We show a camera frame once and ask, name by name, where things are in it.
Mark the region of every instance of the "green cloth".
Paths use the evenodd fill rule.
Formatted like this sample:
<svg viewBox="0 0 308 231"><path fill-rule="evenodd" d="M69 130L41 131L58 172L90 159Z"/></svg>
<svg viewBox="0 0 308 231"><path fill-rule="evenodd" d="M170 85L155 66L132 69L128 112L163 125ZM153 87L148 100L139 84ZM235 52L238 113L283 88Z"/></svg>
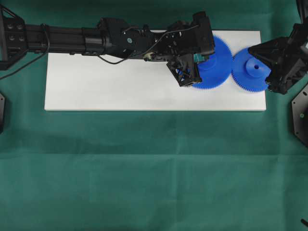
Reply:
<svg viewBox="0 0 308 231"><path fill-rule="evenodd" d="M27 24L68 27L118 17L161 29L206 10L213 29L262 41L299 22L295 0L1 3ZM267 92L265 112L45 112L46 65L0 81L1 231L307 230L308 150L290 109L307 77Z"/></svg>

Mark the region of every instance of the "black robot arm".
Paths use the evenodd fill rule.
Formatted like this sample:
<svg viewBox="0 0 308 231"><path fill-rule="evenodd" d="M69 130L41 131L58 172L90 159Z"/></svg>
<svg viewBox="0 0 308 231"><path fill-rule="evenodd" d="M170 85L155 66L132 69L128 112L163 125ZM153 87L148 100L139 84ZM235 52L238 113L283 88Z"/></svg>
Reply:
<svg viewBox="0 0 308 231"><path fill-rule="evenodd" d="M85 56L111 55L122 60L144 59L167 62L180 86L202 82L193 56L214 53L215 44L209 18L205 12L193 15L193 21L178 21L166 32L152 32L131 26L122 19L101 18L95 28L64 28L47 25L27 25L24 20L0 5L0 70L7 70L27 52L68 53Z"/></svg>
<svg viewBox="0 0 308 231"><path fill-rule="evenodd" d="M308 71L308 0L296 0L301 24L294 24L289 37L277 38L248 49L271 69L269 90L286 94Z"/></svg>

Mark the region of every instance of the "blue gear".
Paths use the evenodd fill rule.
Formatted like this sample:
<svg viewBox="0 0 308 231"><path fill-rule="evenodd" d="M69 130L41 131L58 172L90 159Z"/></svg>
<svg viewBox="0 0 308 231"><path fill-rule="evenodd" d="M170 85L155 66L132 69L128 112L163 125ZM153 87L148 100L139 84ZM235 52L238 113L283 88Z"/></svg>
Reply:
<svg viewBox="0 0 308 231"><path fill-rule="evenodd" d="M215 53L209 56L209 60L198 64L202 83L193 85L199 89L211 89L222 84L231 74L232 53L228 45L214 36Z"/></svg>
<svg viewBox="0 0 308 231"><path fill-rule="evenodd" d="M268 88L265 79L271 70L249 54L247 48L238 52L233 60L232 76L241 88L251 92L260 92Z"/></svg>

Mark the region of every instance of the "wire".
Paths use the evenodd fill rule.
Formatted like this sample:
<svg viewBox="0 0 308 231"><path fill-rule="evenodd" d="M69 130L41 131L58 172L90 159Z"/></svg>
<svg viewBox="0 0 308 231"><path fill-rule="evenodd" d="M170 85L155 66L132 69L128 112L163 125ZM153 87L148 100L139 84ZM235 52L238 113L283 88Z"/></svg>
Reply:
<svg viewBox="0 0 308 231"><path fill-rule="evenodd" d="M163 39L164 36L166 36L166 35L168 35L168 34L178 33L178 32L183 32L183 31L191 30L191 29L194 29L194 28L196 28L196 27L198 27L198 26L199 26L199 25L195 25L195 26L189 27L189 28L187 28L187 29L168 31L168 32L164 33L164 34L159 38L159 40L157 40L157 41L156 41L149 49L147 49L145 52L140 53L140 54L136 54L136 55L133 55L133 56L129 56L129 57L127 57L127 58L125 58L125 59L122 59L122 60L120 60L120 61L118 61L118 62L115 62L115 63L110 62L110 61L108 61L108 60L102 58L100 55L99 55L98 57L99 57L101 60L105 61L106 63L116 65L116 64L119 64L119 63L121 63L121 62L124 62L124 61L126 61L126 60L128 60L128 59L132 59L132 58L135 58L135 57L140 56L140 55L145 55L147 52L149 52L151 49L153 49L153 47L155 47L155 46Z"/></svg>
<svg viewBox="0 0 308 231"><path fill-rule="evenodd" d="M45 36L46 36L46 39L47 39L47 49L45 50L45 52L43 54L41 54L39 57L33 59L32 61L30 61L29 63L21 66L20 68L18 68L16 71L13 71L12 73L8 74L8 75L5 75L5 76L2 76L0 77L0 80L3 80L7 77L10 77L12 75L15 75L16 73L20 72L22 69L26 68L27 66L29 66L30 64L34 63L35 61L39 60L40 58L42 58L44 55L46 55L48 52L49 52L49 49L50 49L50 38L48 36L48 33L47 33L47 30L46 30L46 24L41 24L41 27L43 28L43 31L45 33Z"/></svg>

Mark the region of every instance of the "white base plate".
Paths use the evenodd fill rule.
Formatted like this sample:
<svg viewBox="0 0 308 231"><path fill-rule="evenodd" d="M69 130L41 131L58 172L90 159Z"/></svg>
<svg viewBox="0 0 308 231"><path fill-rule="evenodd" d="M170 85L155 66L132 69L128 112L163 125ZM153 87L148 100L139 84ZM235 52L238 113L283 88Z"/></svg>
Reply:
<svg viewBox="0 0 308 231"><path fill-rule="evenodd" d="M233 55L261 42L259 31L214 31ZM104 56L110 61L119 59ZM50 53L45 110L264 111L265 92L250 93L230 75L212 90L180 88L166 63Z"/></svg>

